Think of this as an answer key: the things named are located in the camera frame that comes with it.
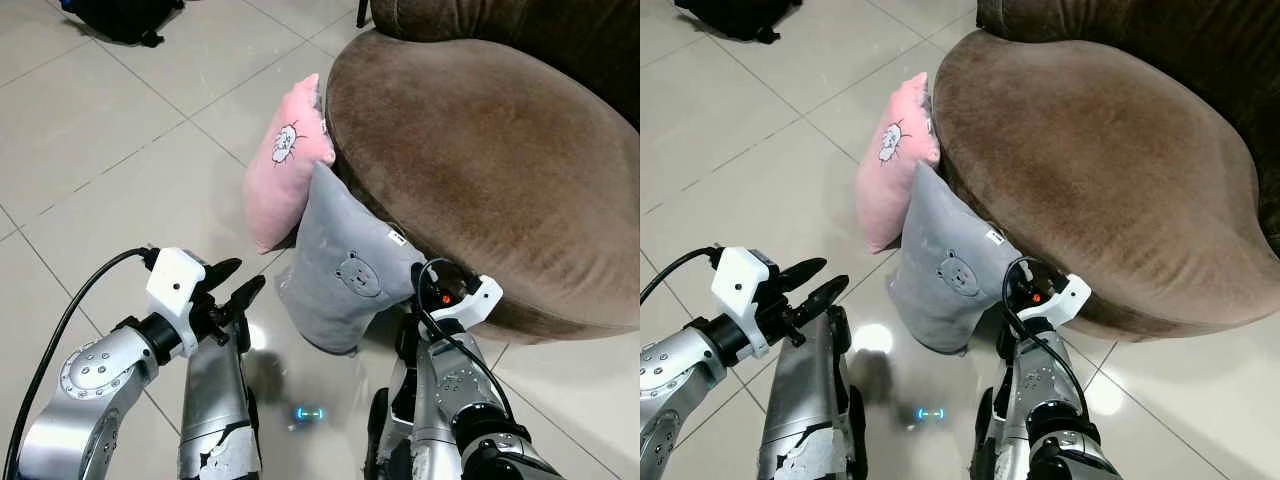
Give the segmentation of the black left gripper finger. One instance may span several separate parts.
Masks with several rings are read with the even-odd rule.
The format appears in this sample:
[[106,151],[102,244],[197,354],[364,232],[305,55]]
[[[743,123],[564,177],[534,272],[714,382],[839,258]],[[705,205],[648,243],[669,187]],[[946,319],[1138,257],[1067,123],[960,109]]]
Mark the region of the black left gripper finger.
[[238,287],[227,301],[227,320],[246,319],[247,310],[265,285],[265,275],[256,275]]
[[792,265],[782,270],[774,278],[774,285],[778,291],[791,292],[808,283],[817,273],[819,273],[827,264],[826,259],[808,259],[801,262]]
[[797,307],[797,320],[813,320],[822,315],[847,289],[849,275],[837,275],[817,287]]
[[204,292],[212,292],[228,280],[242,265],[241,259],[225,259],[212,265],[205,265]]

